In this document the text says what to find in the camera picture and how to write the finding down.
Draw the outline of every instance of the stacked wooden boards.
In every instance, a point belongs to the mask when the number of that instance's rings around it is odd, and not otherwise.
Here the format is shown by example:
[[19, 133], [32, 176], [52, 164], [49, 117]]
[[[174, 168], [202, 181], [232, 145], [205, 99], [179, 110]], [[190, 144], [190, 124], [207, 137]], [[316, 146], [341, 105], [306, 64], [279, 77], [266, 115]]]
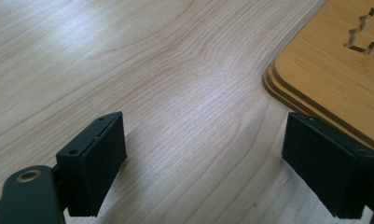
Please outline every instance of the stacked wooden boards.
[[327, 1], [264, 74], [293, 109], [374, 148], [374, 1]]

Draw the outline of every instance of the wooden table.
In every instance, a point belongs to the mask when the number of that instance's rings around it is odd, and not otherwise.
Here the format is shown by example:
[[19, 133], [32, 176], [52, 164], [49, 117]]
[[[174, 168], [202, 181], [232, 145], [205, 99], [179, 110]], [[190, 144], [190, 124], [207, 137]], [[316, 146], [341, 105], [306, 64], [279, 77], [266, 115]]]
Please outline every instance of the wooden table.
[[0, 195], [122, 110], [129, 158], [99, 217], [68, 223], [368, 223], [330, 216], [281, 159], [290, 110], [261, 84], [323, 3], [0, 1]]

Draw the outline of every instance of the light wood surface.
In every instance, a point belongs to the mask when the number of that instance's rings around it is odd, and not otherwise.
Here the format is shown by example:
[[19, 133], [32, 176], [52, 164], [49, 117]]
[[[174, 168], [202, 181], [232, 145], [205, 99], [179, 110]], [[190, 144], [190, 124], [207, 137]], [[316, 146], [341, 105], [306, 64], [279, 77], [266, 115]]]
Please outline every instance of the light wood surface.
[[261, 74], [323, 0], [0, 1], [0, 194], [122, 110], [129, 158], [68, 223], [368, 223], [329, 215], [281, 159]]
[[374, 148], [373, 42], [374, 0], [329, 0], [276, 57], [274, 82]]

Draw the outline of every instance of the table surface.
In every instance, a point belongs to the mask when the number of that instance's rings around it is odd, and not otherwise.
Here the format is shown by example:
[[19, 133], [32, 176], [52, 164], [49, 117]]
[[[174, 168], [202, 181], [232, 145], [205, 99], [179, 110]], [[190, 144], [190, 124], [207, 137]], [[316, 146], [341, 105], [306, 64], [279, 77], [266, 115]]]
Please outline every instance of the table surface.
[[97, 218], [368, 223], [330, 216], [281, 159], [271, 60], [324, 0], [0, 1], [0, 196], [92, 120], [123, 111], [129, 158]]

